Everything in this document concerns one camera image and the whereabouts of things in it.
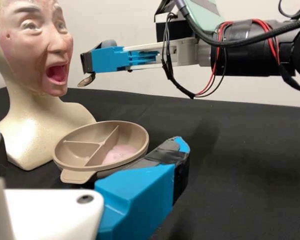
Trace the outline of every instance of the beige plastic bowl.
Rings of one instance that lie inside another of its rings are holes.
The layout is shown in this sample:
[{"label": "beige plastic bowl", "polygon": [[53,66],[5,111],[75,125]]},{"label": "beige plastic bowl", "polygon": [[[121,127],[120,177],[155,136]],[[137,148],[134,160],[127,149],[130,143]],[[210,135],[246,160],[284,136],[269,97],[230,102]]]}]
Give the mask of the beige plastic bowl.
[{"label": "beige plastic bowl", "polygon": [[[137,152],[104,164],[106,155],[116,145],[129,145]],[[148,147],[149,134],[142,126],[127,121],[101,121],[64,136],[54,148],[53,161],[62,170],[62,182],[84,184],[96,173],[98,178],[104,178],[143,157]]]}]

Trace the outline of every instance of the mannequin head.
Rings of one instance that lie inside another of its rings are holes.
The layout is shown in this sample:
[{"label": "mannequin head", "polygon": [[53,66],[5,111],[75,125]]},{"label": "mannequin head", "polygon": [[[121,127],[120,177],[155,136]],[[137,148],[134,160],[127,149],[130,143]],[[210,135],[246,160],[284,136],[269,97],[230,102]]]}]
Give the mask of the mannequin head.
[{"label": "mannequin head", "polygon": [[72,53],[57,0],[0,0],[0,59],[17,84],[41,95],[66,94]]}]

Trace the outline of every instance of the mannequin eye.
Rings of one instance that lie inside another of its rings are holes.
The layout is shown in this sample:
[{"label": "mannequin eye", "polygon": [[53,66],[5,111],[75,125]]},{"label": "mannequin eye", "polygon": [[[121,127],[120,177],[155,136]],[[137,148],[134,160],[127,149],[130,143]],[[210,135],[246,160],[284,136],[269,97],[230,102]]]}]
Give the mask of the mannequin eye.
[{"label": "mannequin eye", "polygon": [[62,31],[67,30],[66,24],[65,24],[64,22],[62,22],[62,21],[58,22],[58,23],[56,24],[56,26],[57,26],[57,28],[58,28],[59,30],[62,30]]},{"label": "mannequin eye", "polygon": [[26,22],[22,24],[23,29],[36,30],[38,26],[34,22]]}]

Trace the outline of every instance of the black tablecloth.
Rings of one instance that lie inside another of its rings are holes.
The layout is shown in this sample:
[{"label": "black tablecloth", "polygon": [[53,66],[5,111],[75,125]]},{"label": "black tablecloth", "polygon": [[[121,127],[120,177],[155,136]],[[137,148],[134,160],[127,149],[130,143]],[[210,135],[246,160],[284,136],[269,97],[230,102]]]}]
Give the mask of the black tablecloth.
[{"label": "black tablecloth", "polygon": [[[152,239],[300,240],[300,108],[88,89],[62,99],[144,126],[149,149],[174,136],[190,145],[188,187]],[[0,119],[8,108],[3,88]],[[9,188],[73,187],[53,162],[7,174]]]}]

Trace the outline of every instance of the mannequin neck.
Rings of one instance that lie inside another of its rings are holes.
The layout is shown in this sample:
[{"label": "mannequin neck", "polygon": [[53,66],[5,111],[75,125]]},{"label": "mannequin neck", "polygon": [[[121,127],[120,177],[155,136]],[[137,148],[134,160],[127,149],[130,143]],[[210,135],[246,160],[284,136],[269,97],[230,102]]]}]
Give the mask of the mannequin neck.
[{"label": "mannequin neck", "polygon": [[31,91],[12,77],[3,76],[3,78],[9,94],[10,112],[52,111],[56,105],[62,103],[59,97]]}]

